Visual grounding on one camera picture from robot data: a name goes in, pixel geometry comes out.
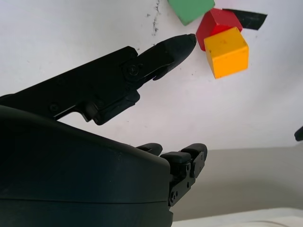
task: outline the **green cube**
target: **green cube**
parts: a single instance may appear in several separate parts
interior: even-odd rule
[[[214,0],[168,0],[183,25],[188,25],[214,7]]]

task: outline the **robotic hand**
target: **robotic hand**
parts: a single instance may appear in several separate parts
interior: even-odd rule
[[[0,226],[170,227],[175,205],[204,167],[207,148],[163,154],[56,120],[79,112],[106,123],[190,55],[181,35],[138,56],[131,47],[0,98]]]

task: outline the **wooden block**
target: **wooden block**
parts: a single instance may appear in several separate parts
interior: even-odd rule
[[[216,79],[248,68],[249,47],[237,27],[210,36],[204,43]]]
[[[214,7],[214,0],[168,0],[183,25],[188,25]]]
[[[201,50],[205,51],[205,38],[233,27],[237,27],[240,32],[243,29],[240,21],[233,12],[213,8],[205,13],[196,33]]]

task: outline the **red cube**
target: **red cube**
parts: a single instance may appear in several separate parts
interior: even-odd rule
[[[205,38],[224,32],[233,27],[237,27],[240,32],[243,29],[240,21],[233,12],[212,8],[205,13],[196,33],[201,49],[205,51]]]

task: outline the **yellow cube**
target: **yellow cube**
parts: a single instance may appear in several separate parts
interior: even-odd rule
[[[234,27],[204,39],[208,63],[216,79],[248,68],[249,47]]]

